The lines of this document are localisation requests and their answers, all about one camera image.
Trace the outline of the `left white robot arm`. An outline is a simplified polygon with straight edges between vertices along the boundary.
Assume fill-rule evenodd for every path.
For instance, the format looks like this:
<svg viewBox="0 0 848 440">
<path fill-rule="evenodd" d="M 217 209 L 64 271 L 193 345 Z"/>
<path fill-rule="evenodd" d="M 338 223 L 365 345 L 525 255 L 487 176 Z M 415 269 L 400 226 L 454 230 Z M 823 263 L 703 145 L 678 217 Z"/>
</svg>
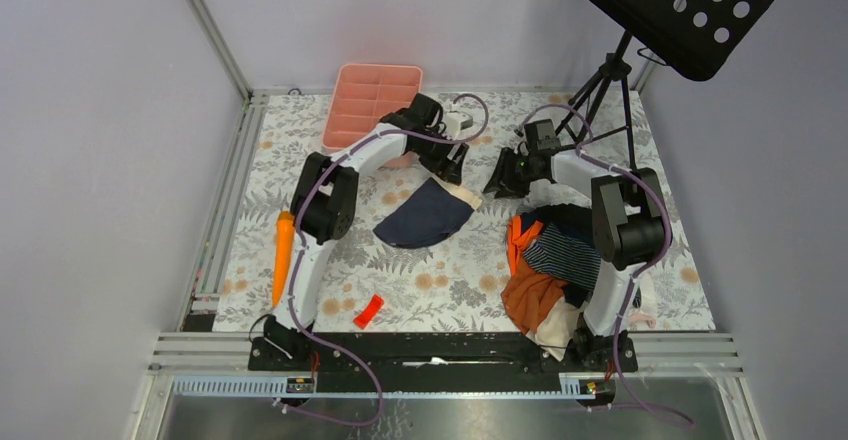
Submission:
<svg viewBox="0 0 848 440">
<path fill-rule="evenodd" d="M 436 178 L 459 185 L 473 125 L 469 114 L 417 94 L 351 146 L 305 159 L 290 206 L 277 220 L 272 312 L 264 323 L 263 336 L 282 368 L 296 371 L 309 361 L 318 286 L 330 254 L 354 223 L 361 177 L 413 153 Z"/>
</svg>

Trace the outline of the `orange toy microphone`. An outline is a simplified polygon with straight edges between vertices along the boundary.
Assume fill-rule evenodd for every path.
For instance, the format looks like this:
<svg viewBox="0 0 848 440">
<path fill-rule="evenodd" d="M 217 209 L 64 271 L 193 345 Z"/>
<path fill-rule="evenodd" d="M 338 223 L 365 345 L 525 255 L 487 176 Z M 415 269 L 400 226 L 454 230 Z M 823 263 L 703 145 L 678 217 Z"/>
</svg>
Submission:
<svg viewBox="0 0 848 440">
<path fill-rule="evenodd" d="M 295 236 L 294 220 L 295 217 L 291 212 L 281 211 L 276 222 L 275 263 L 271 289 L 273 308 L 276 308 L 281 301 L 289 275 Z"/>
</svg>

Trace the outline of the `navy underwear beige waistband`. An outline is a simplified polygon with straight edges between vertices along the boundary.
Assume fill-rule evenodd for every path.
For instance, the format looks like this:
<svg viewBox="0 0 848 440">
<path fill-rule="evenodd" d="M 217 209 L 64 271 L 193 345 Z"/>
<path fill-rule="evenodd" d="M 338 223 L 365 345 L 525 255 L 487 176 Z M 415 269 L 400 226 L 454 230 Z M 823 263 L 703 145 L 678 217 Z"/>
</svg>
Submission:
<svg viewBox="0 0 848 440">
<path fill-rule="evenodd" d="M 482 199 L 472 191 L 430 178 L 378 223 L 373 233 L 394 248 L 431 247 L 457 233 L 481 204 Z"/>
</svg>

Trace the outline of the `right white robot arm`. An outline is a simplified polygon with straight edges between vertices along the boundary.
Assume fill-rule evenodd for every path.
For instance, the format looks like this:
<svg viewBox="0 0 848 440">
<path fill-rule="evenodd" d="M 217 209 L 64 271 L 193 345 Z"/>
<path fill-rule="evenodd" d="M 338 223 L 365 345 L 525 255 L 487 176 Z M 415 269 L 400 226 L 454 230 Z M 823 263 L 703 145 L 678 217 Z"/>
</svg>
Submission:
<svg viewBox="0 0 848 440">
<path fill-rule="evenodd" d="M 583 144 L 563 146 L 552 120 L 525 121 L 525 147 L 504 148 L 484 191 L 523 198 L 538 180 L 567 185 L 591 200 L 592 242 L 599 277 L 578 317 L 566 354 L 583 370 L 617 364 L 630 347 L 624 316 L 640 275 L 668 251 L 672 228 L 656 172 L 628 170 L 590 156 Z"/>
</svg>

